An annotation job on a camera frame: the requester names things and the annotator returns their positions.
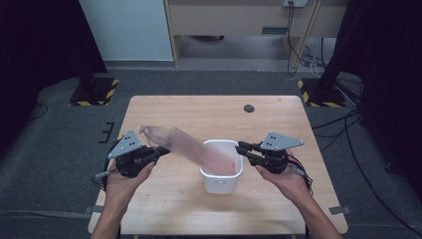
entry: dark gray floor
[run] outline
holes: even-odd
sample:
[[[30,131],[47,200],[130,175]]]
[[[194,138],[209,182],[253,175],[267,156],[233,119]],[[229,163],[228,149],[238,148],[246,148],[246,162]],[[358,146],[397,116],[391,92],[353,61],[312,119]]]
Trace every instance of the dark gray floor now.
[[[294,79],[282,72],[207,71],[110,71],[120,82],[108,106],[69,107],[77,79],[44,89],[14,146],[0,162],[0,211],[58,211],[81,213],[94,205],[99,189],[90,177],[102,171],[106,152],[117,138],[125,110],[136,95],[300,95]],[[306,108],[312,125],[344,117],[354,109]],[[103,130],[114,122],[109,143]],[[333,135],[343,121],[316,129],[315,134]],[[422,231],[421,203],[406,179],[386,173],[385,161],[358,123],[349,128],[357,160],[385,203],[405,222]],[[331,138],[316,137],[325,148]],[[340,204],[349,206],[345,238],[418,238],[388,213],[373,196],[356,167],[343,133],[322,152]],[[88,238],[87,218],[0,217],[0,238]]]

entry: hazard tape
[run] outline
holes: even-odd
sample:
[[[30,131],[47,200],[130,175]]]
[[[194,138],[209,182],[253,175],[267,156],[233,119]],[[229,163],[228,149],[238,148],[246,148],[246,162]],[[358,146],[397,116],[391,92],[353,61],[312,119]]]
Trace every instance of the hazard tape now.
[[[106,106],[108,105],[109,101],[111,100],[112,95],[114,94],[114,90],[117,87],[118,80],[114,79],[109,87],[108,93],[103,101],[98,102],[91,102],[91,101],[84,101],[84,102],[71,102],[71,106],[81,106],[81,107],[91,107],[91,106]]]
[[[307,89],[304,86],[304,82],[298,81],[299,89],[301,89],[302,97],[305,102],[305,106],[307,107],[328,107],[328,108],[343,108],[345,104],[337,104],[337,103],[314,103],[311,102],[310,97],[308,95]]]

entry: white wall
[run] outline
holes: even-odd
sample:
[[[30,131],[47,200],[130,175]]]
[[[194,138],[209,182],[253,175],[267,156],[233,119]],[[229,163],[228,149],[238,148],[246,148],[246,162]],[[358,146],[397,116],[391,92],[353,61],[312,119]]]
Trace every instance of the white wall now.
[[[105,61],[173,61],[162,0],[80,0]]]

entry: power strip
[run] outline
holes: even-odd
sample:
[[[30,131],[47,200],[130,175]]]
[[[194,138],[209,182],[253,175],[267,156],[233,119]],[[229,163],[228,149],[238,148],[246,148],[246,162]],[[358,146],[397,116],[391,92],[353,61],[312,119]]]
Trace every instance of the power strip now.
[[[304,8],[307,6],[307,3],[308,0],[284,0],[283,6],[289,8],[293,4],[294,7]]]

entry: white container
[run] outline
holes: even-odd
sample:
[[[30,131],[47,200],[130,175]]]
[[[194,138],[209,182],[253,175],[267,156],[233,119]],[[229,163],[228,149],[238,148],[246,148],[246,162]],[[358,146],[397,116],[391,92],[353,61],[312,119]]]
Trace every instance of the white container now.
[[[234,161],[236,168],[236,174],[220,176],[214,175],[206,169],[200,167],[200,171],[204,179],[205,190],[214,194],[232,193],[235,190],[239,176],[243,171],[243,156],[238,154],[235,148],[235,146],[238,145],[238,142],[227,139],[211,139],[205,141],[204,143],[212,144],[212,146],[219,151],[229,155],[229,158]]]

